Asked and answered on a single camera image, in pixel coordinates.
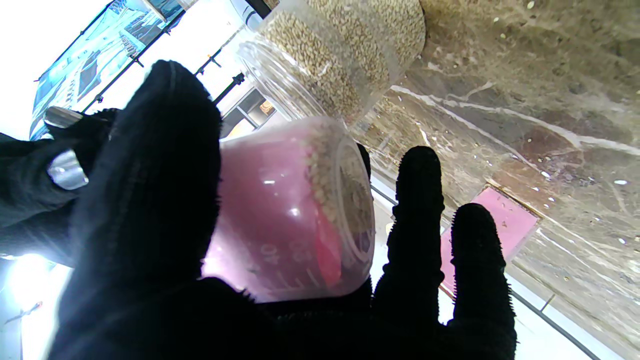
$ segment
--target black glove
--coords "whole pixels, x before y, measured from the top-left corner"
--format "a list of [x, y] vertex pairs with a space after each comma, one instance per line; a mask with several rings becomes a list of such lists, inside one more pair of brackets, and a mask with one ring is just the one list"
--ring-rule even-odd
[[[58, 110], [58, 114], [60, 111], [71, 112], [71, 110]], [[73, 141], [72, 150], [76, 153], [76, 158], [84, 173], [89, 176], [99, 151], [109, 140], [109, 134], [119, 112], [119, 109], [114, 108], [98, 111], [93, 115], [76, 112], [76, 116], [79, 117], [78, 121], [75, 121], [71, 116], [66, 124], [56, 121], [58, 119], [46, 120], [45, 124], [54, 139]]]

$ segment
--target plastic jar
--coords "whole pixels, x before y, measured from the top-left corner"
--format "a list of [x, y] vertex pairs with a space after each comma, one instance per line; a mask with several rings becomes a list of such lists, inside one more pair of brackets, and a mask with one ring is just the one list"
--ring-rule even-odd
[[371, 189], [344, 127], [310, 118], [221, 142], [220, 215], [202, 267], [258, 302], [336, 297], [369, 275]]
[[418, 0], [282, 0], [237, 53], [289, 118], [350, 124], [413, 62], [425, 35]]

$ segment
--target translucent cup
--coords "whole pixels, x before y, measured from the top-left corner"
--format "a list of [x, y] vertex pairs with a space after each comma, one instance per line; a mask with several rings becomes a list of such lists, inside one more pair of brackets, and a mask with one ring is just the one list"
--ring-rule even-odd
[[221, 209], [204, 276], [258, 302], [337, 297], [369, 276], [371, 188], [335, 119], [308, 118], [221, 142]]

